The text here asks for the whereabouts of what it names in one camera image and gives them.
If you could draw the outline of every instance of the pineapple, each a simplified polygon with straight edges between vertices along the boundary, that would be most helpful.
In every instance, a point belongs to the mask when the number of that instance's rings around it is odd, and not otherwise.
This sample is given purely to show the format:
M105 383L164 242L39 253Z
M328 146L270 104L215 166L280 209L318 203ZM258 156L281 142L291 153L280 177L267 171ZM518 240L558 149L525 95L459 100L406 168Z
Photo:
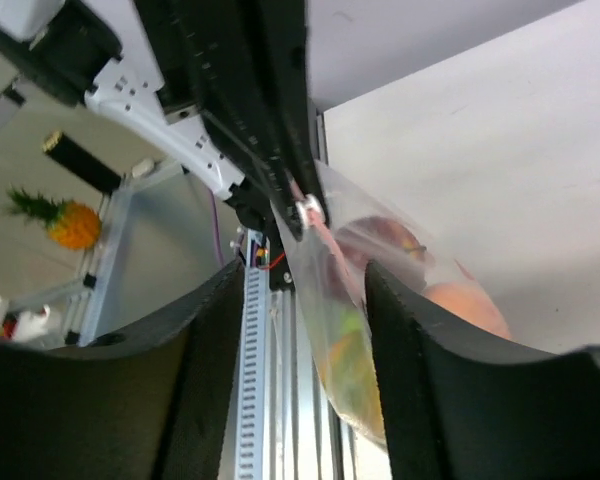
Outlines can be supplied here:
M39 221L49 237L71 250L95 245L102 230L98 214L88 206L72 200L54 201L41 194L30 195L23 189L7 192L11 199L7 212Z

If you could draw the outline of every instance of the white wall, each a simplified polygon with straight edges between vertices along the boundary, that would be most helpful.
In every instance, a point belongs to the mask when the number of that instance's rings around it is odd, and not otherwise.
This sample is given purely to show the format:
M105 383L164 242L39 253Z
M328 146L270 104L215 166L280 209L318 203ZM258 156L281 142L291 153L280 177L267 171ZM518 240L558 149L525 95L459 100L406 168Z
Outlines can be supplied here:
M457 252L523 343L600 343L600 0L326 114L331 164Z

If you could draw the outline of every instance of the pineapple leaves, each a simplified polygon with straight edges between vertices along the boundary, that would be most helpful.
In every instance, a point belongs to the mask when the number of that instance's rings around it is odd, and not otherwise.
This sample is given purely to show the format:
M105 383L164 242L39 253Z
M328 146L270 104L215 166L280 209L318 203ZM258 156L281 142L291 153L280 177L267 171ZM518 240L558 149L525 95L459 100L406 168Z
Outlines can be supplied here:
M25 222L41 222L45 227L52 224L60 215L65 202L46 198L42 193L29 194L24 188L11 187L7 190L11 200L5 213L10 216L22 216Z

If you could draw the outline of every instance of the red wire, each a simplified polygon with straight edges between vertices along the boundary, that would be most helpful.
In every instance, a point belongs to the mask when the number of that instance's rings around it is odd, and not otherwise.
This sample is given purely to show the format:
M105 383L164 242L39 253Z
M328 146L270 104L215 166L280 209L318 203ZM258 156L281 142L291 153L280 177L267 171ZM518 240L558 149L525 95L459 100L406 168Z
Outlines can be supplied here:
M265 265L262 267L258 267L260 270L271 270L272 268L274 268L277 264L279 264L282 259L284 258L284 252L282 252L278 258L276 258L273 262L270 262L269 265Z

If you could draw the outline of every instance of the black plastic arm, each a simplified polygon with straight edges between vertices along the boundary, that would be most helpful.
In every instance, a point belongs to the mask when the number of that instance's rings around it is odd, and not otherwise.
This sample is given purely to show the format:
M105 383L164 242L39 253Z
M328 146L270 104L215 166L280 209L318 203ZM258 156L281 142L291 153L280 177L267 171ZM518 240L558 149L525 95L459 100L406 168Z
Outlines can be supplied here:
M67 0L46 32L20 43L0 30L0 53L26 78L64 105L83 103L93 79L122 45L113 31L80 0Z
M600 347L503 340L378 265L366 289L394 478L600 478Z
M244 270L89 348L0 342L0 478L218 478Z
M287 172L325 206L309 133L304 0L135 4L165 77L163 107L192 99L214 144L301 238Z

